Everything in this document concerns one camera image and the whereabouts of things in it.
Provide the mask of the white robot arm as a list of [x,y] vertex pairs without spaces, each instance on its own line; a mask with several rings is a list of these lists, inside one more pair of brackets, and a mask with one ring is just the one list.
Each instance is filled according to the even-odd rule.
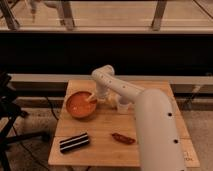
[[141,171],[187,171],[173,106],[166,93],[144,88],[114,76],[111,65],[92,71],[95,95],[105,98],[108,89],[134,104]]

